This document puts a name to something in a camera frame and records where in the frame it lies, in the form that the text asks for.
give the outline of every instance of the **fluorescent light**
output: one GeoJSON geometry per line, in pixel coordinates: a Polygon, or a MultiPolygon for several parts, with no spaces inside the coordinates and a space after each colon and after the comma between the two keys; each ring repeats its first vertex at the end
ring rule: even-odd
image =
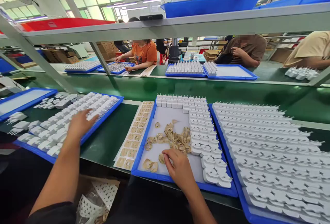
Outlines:
{"type": "Polygon", "coordinates": [[[155,1],[165,1],[165,0],[148,0],[148,1],[144,1],[143,3],[155,2],[155,1]]]}
{"type": "Polygon", "coordinates": [[[125,10],[130,11],[130,10],[145,9],[145,8],[148,8],[148,7],[140,7],[140,8],[133,8],[133,9],[125,9],[125,10]]]}
{"type": "Polygon", "coordinates": [[[136,5],[137,2],[132,2],[132,3],[125,3],[121,5],[112,5],[112,6],[107,6],[107,8],[118,8],[118,7],[125,7],[125,6],[131,6],[131,5],[136,5]]]}
{"type": "Polygon", "coordinates": [[[48,16],[31,18],[31,19],[28,19],[28,20],[19,20],[19,21],[16,21],[16,23],[27,22],[27,21],[34,21],[34,20],[43,20],[43,19],[46,19],[46,18],[48,18],[48,16]]]}

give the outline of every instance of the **beige shirt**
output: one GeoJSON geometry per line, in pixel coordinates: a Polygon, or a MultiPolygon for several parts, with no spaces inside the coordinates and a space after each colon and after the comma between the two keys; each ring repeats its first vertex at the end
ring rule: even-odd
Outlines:
{"type": "Polygon", "coordinates": [[[321,57],[325,60],[330,56],[330,31],[315,31],[307,35],[291,52],[283,67],[298,66],[304,57],[321,57]]]}

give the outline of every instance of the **black hair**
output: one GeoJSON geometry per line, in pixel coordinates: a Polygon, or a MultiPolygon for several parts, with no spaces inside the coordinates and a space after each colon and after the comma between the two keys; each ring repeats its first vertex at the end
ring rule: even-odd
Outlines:
{"type": "Polygon", "coordinates": [[[128,22],[130,22],[130,21],[140,21],[138,18],[136,18],[136,17],[132,17],[132,18],[130,18],[129,20],[128,20],[128,22]]]}
{"type": "MultiPolygon", "coordinates": [[[[130,22],[130,21],[140,21],[138,18],[136,18],[136,17],[132,17],[132,18],[130,18],[129,20],[128,20],[128,22],[130,22]]],[[[151,42],[151,40],[144,40],[147,44],[148,43],[150,43],[151,42]]]]}

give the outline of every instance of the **human hand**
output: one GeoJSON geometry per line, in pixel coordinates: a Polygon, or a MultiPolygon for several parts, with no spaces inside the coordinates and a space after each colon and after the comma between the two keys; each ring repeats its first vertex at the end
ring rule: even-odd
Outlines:
{"type": "Polygon", "coordinates": [[[87,113],[92,109],[86,109],[78,112],[72,117],[69,125],[68,135],[70,139],[77,138],[80,140],[84,134],[93,126],[99,115],[95,115],[90,121],[86,119],[87,113]]]}
{"type": "Polygon", "coordinates": [[[126,71],[131,72],[134,69],[134,67],[129,66],[129,67],[125,67],[125,69],[126,71]]]}
{"type": "Polygon", "coordinates": [[[117,62],[120,62],[121,60],[122,60],[122,55],[116,57],[116,63],[117,63],[117,62]]]}
{"type": "Polygon", "coordinates": [[[163,150],[162,153],[168,173],[183,193],[186,194],[197,186],[186,155],[173,148],[163,150]]]}
{"type": "Polygon", "coordinates": [[[233,52],[233,56],[235,56],[235,57],[243,57],[247,54],[244,50],[242,50],[241,48],[238,48],[238,47],[232,47],[231,50],[233,52]]]}

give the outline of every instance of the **ceiling light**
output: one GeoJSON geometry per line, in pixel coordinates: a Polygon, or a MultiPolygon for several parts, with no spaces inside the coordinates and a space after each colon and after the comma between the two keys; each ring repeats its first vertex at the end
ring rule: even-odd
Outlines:
{"type": "Polygon", "coordinates": [[[132,2],[132,3],[125,3],[125,4],[120,4],[120,5],[112,5],[112,6],[107,6],[107,8],[118,8],[118,7],[125,7],[125,6],[131,6],[131,5],[136,5],[137,2],[132,2]]]}
{"type": "Polygon", "coordinates": [[[144,1],[143,3],[155,2],[155,1],[165,1],[165,0],[148,0],[148,1],[144,1]]]}
{"type": "Polygon", "coordinates": [[[148,7],[140,7],[140,8],[133,8],[133,9],[125,9],[125,11],[137,10],[137,9],[145,9],[145,8],[148,8],[148,7]]]}

